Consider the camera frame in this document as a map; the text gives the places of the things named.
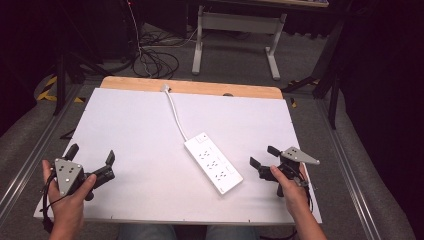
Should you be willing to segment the black metal stand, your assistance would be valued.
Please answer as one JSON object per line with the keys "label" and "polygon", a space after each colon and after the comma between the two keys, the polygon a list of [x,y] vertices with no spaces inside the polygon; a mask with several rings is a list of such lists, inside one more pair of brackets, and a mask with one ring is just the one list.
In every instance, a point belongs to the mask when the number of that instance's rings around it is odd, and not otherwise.
{"label": "black metal stand", "polygon": [[344,23],[344,20],[337,21],[335,27],[327,39],[327,42],[311,75],[300,80],[299,82],[293,82],[292,84],[289,84],[287,87],[282,89],[283,93],[290,93],[318,80],[318,84],[312,91],[312,95],[315,99],[323,99],[328,92],[331,92],[328,109],[328,121],[332,129],[336,129],[335,118],[340,89],[339,77],[337,76],[335,70],[334,53],[342,33]]}
{"label": "black metal stand", "polygon": [[57,102],[54,111],[54,116],[58,115],[66,104],[66,76],[69,76],[71,81],[76,84],[82,84],[85,81],[85,76],[82,70],[82,65],[93,70],[97,75],[106,77],[112,76],[112,73],[98,66],[94,62],[83,57],[81,54],[72,51],[69,46],[68,38],[64,35],[59,35],[55,42],[56,54],[56,77],[57,77]]}

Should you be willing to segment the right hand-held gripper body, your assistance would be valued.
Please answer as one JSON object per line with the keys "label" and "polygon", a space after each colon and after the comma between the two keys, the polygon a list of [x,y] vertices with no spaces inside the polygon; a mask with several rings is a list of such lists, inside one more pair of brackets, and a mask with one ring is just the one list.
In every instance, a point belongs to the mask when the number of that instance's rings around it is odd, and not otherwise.
{"label": "right hand-held gripper body", "polygon": [[[306,177],[304,177],[304,175],[301,173],[300,164],[305,163],[319,165],[320,161],[296,147],[290,147],[286,150],[281,151],[279,159],[280,165],[277,166],[277,168],[289,180],[294,180],[299,186],[304,187],[306,190],[308,190],[309,182],[308,180],[306,180]],[[278,180],[271,173],[271,169],[269,166],[263,166],[263,169],[261,171],[258,171],[258,174],[260,179],[278,182]],[[284,197],[281,184],[278,186],[277,196]]]}

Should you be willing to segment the person's left hand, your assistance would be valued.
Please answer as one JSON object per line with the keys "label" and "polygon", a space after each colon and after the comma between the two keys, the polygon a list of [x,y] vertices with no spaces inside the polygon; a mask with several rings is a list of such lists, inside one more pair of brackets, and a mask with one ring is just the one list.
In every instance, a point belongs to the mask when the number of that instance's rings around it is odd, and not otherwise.
{"label": "person's left hand", "polygon": [[96,182],[96,176],[90,175],[72,194],[61,199],[57,184],[52,181],[48,187],[48,197],[54,215],[53,229],[81,231],[84,224],[84,200]]}

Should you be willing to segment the grey metal desk frame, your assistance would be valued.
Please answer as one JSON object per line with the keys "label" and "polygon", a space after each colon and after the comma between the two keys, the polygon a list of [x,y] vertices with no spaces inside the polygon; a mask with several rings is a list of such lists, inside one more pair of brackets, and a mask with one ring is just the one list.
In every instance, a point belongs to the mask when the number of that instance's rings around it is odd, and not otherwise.
{"label": "grey metal desk frame", "polygon": [[274,81],[281,79],[275,59],[275,51],[278,46],[287,15],[282,13],[278,18],[259,16],[244,16],[224,13],[210,13],[200,5],[197,12],[197,35],[192,65],[192,74],[200,73],[202,59],[202,36],[203,30],[239,31],[247,33],[272,34],[272,44],[264,48],[270,72]]}

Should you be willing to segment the white table cover board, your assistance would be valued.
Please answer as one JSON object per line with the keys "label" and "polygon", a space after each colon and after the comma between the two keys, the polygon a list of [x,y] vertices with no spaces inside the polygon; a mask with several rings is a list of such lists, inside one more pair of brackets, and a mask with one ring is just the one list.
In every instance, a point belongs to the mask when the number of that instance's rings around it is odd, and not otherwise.
{"label": "white table cover board", "polygon": [[[206,133],[242,175],[221,195],[188,154],[186,139]],[[174,224],[290,224],[274,182],[259,178],[250,158],[297,145],[283,99],[94,90],[72,138],[75,162],[92,172],[111,150],[115,178],[85,205],[89,221]]]}

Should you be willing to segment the person's right hand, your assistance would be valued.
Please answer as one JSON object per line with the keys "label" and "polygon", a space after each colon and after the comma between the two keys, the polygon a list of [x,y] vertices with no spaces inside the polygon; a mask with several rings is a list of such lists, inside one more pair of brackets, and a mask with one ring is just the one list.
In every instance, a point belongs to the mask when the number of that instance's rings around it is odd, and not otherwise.
{"label": "person's right hand", "polygon": [[282,186],[286,207],[294,220],[305,219],[311,214],[308,198],[303,187],[289,180],[276,166],[270,167],[271,173]]}

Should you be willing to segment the yellow black floor tape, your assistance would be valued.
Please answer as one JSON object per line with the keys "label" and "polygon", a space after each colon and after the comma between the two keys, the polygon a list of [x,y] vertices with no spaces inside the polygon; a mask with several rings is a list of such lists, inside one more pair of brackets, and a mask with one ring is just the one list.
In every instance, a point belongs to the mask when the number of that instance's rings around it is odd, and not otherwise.
{"label": "yellow black floor tape", "polygon": [[37,100],[41,101],[41,100],[46,100],[46,101],[53,101],[56,102],[57,101],[57,97],[54,95],[50,94],[50,91],[53,88],[53,85],[57,82],[57,77],[56,76],[52,76],[47,83],[45,84],[43,90],[41,91],[41,93],[38,95]]}

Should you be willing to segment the metal floor rail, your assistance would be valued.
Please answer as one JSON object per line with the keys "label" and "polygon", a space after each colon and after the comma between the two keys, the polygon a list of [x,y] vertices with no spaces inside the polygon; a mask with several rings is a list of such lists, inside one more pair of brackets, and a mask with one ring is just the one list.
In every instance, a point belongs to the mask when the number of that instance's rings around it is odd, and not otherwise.
{"label": "metal floor rail", "polygon": [[32,173],[34,172],[35,167],[38,165],[38,161],[46,151],[54,131],[61,123],[65,113],[68,111],[72,102],[77,97],[80,89],[81,85],[73,85],[70,87],[69,93],[66,95],[64,105],[56,115],[51,116],[41,136],[38,138],[34,148],[31,150],[31,153],[27,156],[22,164],[14,163],[12,165],[11,170],[16,168],[18,169],[18,172],[10,181],[7,191],[0,199],[0,225],[2,225],[3,222],[7,219],[7,216],[24,190]]}
{"label": "metal floor rail", "polygon": [[328,111],[326,109],[325,102],[323,100],[318,100],[316,105],[326,125],[327,132],[330,135],[331,143],[336,152],[336,160],[338,162],[346,187],[349,191],[356,213],[361,222],[362,228],[364,229],[367,240],[382,240],[374,218],[369,210],[369,206],[366,202],[366,199],[364,198],[363,192],[358,184],[346,152],[342,146],[341,139],[337,131],[332,128],[332,125],[328,120]]}

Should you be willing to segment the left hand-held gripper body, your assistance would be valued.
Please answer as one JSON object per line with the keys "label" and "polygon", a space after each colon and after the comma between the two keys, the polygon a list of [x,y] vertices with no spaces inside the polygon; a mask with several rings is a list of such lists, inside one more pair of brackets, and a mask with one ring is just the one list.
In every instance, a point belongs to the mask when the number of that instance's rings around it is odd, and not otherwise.
{"label": "left hand-held gripper body", "polygon": [[[94,189],[115,178],[112,166],[107,166],[105,164],[103,167],[93,172],[96,176],[96,182],[85,197],[86,201],[91,201],[94,198]],[[81,164],[64,159],[56,159],[54,170],[61,197],[72,195],[84,183],[86,178],[90,176],[90,173],[84,172]]]}

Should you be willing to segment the white power strip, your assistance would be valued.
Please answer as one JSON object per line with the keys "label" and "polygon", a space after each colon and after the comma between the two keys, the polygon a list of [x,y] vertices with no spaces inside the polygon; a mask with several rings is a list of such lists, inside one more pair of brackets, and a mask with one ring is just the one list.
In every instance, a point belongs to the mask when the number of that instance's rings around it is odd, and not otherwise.
{"label": "white power strip", "polygon": [[184,146],[219,194],[224,195],[242,183],[242,175],[206,133],[187,140]]}

